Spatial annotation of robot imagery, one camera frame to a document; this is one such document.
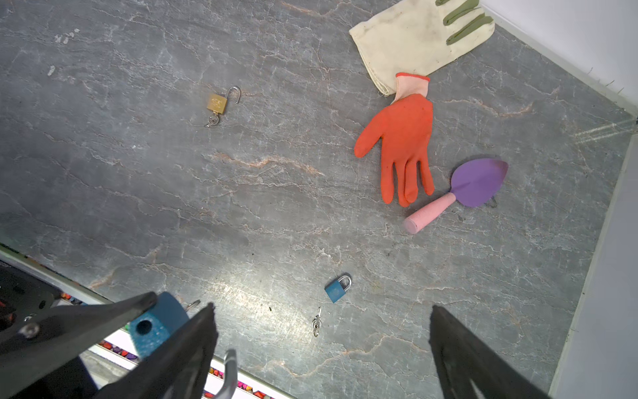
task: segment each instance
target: blue padlock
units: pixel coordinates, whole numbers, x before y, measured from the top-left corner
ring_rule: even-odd
[[[346,283],[346,287],[344,288],[341,285],[341,282],[345,280],[348,280],[348,281]],[[352,279],[350,277],[341,276],[337,280],[334,280],[332,283],[328,284],[328,286],[325,288],[325,291],[330,297],[330,300],[332,301],[332,303],[335,303],[336,301],[339,300],[339,298],[341,298],[342,296],[346,294],[346,291],[350,289],[351,285],[352,285]]]
[[[188,321],[178,300],[168,292],[158,295],[155,305],[131,321],[129,332],[140,357],[147,358],[155,349]]]

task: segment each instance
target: glove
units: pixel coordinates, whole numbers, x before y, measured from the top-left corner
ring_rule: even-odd
[[[350,30],[367,72],[385,96],[398,72],[426,76],[494,33],[479,0],[403,0]]]
[[[397,94],[392,104],[381,110],[366,126],[355,144],[355,156],[361,158],[375,146],[381,146],[381,196],[386,204],[394,199],[394,176],[398,179],[399,204],[417,200],[417,162],[426,194],[434,192],[427,164],[427,145],[432,135],[432,103],[426,99],[428,77],[397,73]]]

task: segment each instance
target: marble surface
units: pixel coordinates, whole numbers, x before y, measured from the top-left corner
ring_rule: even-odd
[[[113,300],[214,301],[218,354],[299,398],[441,397],[434,303],[547,389],[634,121],[497,28],[431,75],[435,194],[386,205],[353,146],[390,98],[348,29],[391,3],[2,2],[0,242]],[[405,234],[480,155],[495,198]]]

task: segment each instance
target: small key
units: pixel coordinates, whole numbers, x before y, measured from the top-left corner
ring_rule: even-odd
[[[186,307],[184,308],[184,311],[188,312],[189,310],[191,310],[192,308],[196,307],[200,303],[202,303],[202,302],[199,299],[197,299],[195,302],[192,302],[190,305],[186,305]]]
[[[208,123],[204,126],[210,128],[211,126],[215,126],[219,123],[219,114],[217,112],[213,112],[211,116],[208,117]]]
[[[222,97],[219,94],[213,94],[211,98],[208,100],[208,105],[206,106],[206,108],[208,108],[209,110],[213,111],[216,114],[223,114],[224,111],[226,110],[226,104],[228,103],[228,95],[230,94],[230,91],[233,89],[237,90],[237,93],[239,94],[239,96],[237,97],[237,104],[239,104],[239,98],[241,97],[241,90],[239,90],[239,87],[233,86],[230,89],[228,89],[225,97]]]
[[[341,285],[342,281],[348,280],[346,287]],[[325,288],[326,293],[330,297],[332,303],[338,301],[342,296],[346,294],[346,291],[350,289],[352,285],[352,279],[348,276],[341,276],[337,280],[334,280],[332,283],[328,284]]]
[[[315,319],[313,320],[313,334],[315,336],[319,336],[319,327],[321,327],[321,306],[319,306],[319,309],[317,309],[317,316],[315,316]]]

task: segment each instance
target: orange glove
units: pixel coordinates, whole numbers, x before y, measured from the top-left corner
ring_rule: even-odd
[[[383,139],[381,146],[381,196],[386,204],[394,199],[396,168],[399,180],[399,204],[403,207],[417,200],[417,162],[426,194],[434,192],[432,174],[427,164],[427,145],[432,135],[432,103],[426,99],[428,77],[397,73],[397,94],[392,104],[381,110],[364,129],[355,144],[361,158]]]

